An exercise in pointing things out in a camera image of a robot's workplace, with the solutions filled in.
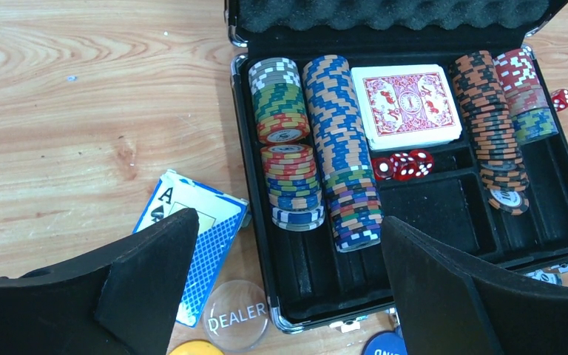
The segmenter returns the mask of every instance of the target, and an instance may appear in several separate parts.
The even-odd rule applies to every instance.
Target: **stack of poker chips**
[[[493,64],[506,95],[517,141],[523,145],[558,134],[530,55],[521,49],[511,50],[493,59]]]
[[[273,223],[287,231],[321,226],[325,203],[312,148],[305,144],[265,146],[260,155]]]
[[[325,55],[309,62],[302,78],[337,251],[375,245],[382,205],[349,64]]]
[[[462,117],[478,158],[489,204],[510,214],[528,210],[529,180],[510,108],[488,51],[462,56],[449,67]]]
[[[295,142],[310,134],[300,74],[294,61],[259,61],[249,69],[249,81],[261,143]]]

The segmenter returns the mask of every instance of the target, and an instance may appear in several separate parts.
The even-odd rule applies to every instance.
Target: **wood grain surface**
[[[568,89],[568,5],[528,42],[550,89]],[[0,276],[128,235],[158,177],[176,169],[247,198],[229,63],[214,0],[0,0]],[[568,109],[560,118],[568,140]],[[217,284],[262,284],[241,231]],[[568,274],[564,275],[568,285]],[[389,326],[288,336],[256,354],[359,354]],[[177,325],[169,349],[204,339]]]

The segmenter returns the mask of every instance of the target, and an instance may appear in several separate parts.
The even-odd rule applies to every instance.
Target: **poker chip case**
[[[245,163],[254,230],[271,319],[285,333],[350,322],[393,306],[379,245],[339,253],[328,221],[295,232],[271,222],[249,68],[286,57],[303,68],[338,54],[350,67],[447,66],[462,55],[519,48],[567,1],[227,0],[229,38],[243,54],[231,63],[231,88]],[[534,58],[541,85],[547,83]],[[521,148],[530,187],[526,213],[512,216],[487,203],[463,128],[458,140],[429,149],[432,174],[378,181],[384,216],[396,216],[431,237],[517,272],[568,262],[568,144],[560,134]],[[311,137],[300,143],[313,146]],[[371,152],[371,157],[392,152]]]

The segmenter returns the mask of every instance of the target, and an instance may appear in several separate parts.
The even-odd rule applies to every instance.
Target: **red die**
[[[568,89],[558,89],[550,94],[556,112],[563,111],[568,107]]]
[[[415,149],[409,155],[417,162],[419,167],[419,174],[415,174],[415,178],[423,178],[425,175],[430,174],[434,167],[434,158],[429,152],[423,149]]]
[[[376,180],[389,180],[393,178],[395,169],[390,158],[371,159],[371,164],[373,165],[373,174],[376,175]]]
[[[417,162],[406,153],[395,153],[391,155],[389,160],[393,164],[393,170],[395,171],[393,179],[397,181],[410,180],[419,171]]]

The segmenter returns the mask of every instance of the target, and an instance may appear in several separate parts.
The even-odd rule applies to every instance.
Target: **deck of cards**
[[[199,232],[177,322],[195,327],[236,233],[249,224],[249,202],[168,170],[160,177],[134,233],[185,208],[197,210]]]
[[[460,116],[439,65],[354,67],[351,76],[372,150],[423,148],[460,137]]]

